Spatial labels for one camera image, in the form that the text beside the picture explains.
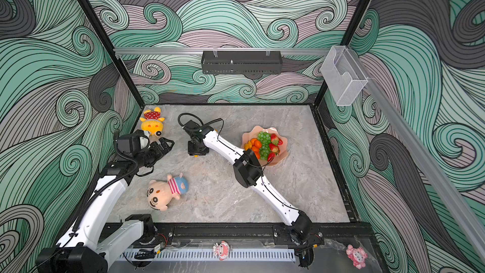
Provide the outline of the green grape bunch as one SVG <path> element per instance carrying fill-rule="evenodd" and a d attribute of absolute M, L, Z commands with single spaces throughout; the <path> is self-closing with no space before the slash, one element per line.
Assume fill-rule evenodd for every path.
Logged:
<path fill-rule="evenodd" d="M 260 159 L 267 160 L 270 154 L 270 134 L 264 131 L 261 131 L 257 136 L 258 141 L 261 143 L 261 147 L 259 148 Z"/>

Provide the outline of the red strawberry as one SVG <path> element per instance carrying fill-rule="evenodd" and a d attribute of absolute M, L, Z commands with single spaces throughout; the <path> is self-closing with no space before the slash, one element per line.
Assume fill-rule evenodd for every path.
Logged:
<path fill-rule="evenodd" d="M 267 162 L 271 163 L 274 160 L 275 156 L 276 156 L 275 153 L 272 153 L 272 152 L 269 153 L 268 156 L 267 156 Z"/>
<path fill-rule="evenodd" d="M 273 143 L 270 143 L 269 144 L 269 150 L 270 150 L 270 152 L 272 152 L 274 154 L 279 154 L 280 153 L 279 146 L 278 145 L 274 145 Z"/>
<path fill-rule="evenodd" d="M 275 133 L 272 133 L 270 135 L 270 142 L 273 145 L 282 145 L 283 144 L 282 139 L 277 134 L 275 134 Z"/>

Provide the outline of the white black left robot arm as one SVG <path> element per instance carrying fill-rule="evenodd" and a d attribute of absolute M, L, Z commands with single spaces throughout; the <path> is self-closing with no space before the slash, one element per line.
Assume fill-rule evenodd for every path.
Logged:
<path fill-rule="evenodd" d="M 91 197 L 69 230 L 55 246 L 40 252 L 33 271 L 107 272 L 133 242 L 151 240 L 155 227 L 146 214 L 135 215 L 105 240 L 100 237 L 114 206 L 140 168 L 152 169 L 174 145 L 173 140 L 164 137 L 153 142 L 142 130 L 127 135 L 115 133 L 115 160 L 103 168 Z"/>

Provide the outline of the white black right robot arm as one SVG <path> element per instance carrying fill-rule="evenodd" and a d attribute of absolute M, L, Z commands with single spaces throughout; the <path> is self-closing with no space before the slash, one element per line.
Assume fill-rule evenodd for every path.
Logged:
<path fill-rule="evenodd" d="M 221 118 L 204 123 L 198 116 L 183 112 L 178 116 L 178 123 L 190 136 L 189 154 L 205 155 L 213 150 L 232 164 L 237 182 L 245 188 L 251 188 L 261 196 L 273 210 L 278 213 L 287 226 L 291 240 L 304 245 L 309 240 L 312 221 L 308 215 L 294 207 L 269 182 L 264 175 L 263 166 L 255 153 L 231 144 L 220 136 L 212 127 L 213 123 L 223 122 Z"/>

